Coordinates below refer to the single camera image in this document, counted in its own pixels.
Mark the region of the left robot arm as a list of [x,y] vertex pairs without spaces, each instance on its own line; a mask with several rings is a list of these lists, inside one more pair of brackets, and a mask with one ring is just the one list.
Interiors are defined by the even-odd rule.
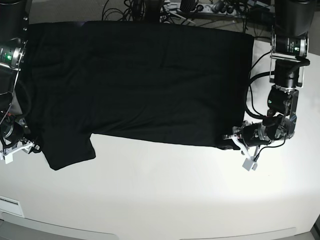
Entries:
[[265,115],[247,106],[245,112],[258,123],[243,122],[225,136],[240,148],[246,160],[256,163],[263,149],[293,137],[297,122],[298,88],[304,85],[304,68],[310,65],[309,29],[317,8],[315,0],[276,0],[271,32],[270,70],[249,78],[246,90],[262,77],[272,84]]

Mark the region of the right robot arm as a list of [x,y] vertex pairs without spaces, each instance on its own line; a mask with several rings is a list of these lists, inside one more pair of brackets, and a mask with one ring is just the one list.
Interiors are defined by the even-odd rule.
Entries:
[[37,152],[39,145],[31,133],[26,116],[31,97],[21,81],[24,66],[29,14],[32,1],[0,2],[0,159],[6,164],[17,152]]

